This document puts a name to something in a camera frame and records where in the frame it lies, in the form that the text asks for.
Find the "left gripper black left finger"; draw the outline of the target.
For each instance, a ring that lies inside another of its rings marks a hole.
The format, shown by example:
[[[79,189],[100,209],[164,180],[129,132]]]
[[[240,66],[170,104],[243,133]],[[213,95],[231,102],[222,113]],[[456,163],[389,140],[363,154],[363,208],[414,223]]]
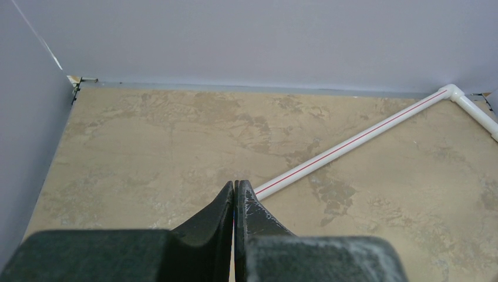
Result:
[[[172,230],[46,230],[29,236],[2,281],[227,281],[234,188]]]

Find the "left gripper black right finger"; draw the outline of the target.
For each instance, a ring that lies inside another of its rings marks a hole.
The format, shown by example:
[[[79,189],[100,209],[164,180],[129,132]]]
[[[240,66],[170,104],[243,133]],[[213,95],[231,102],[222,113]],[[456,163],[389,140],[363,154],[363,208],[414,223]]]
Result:
[[[392,245],[374,236],[299,237],[235,182],[236,281],[407,281]]]

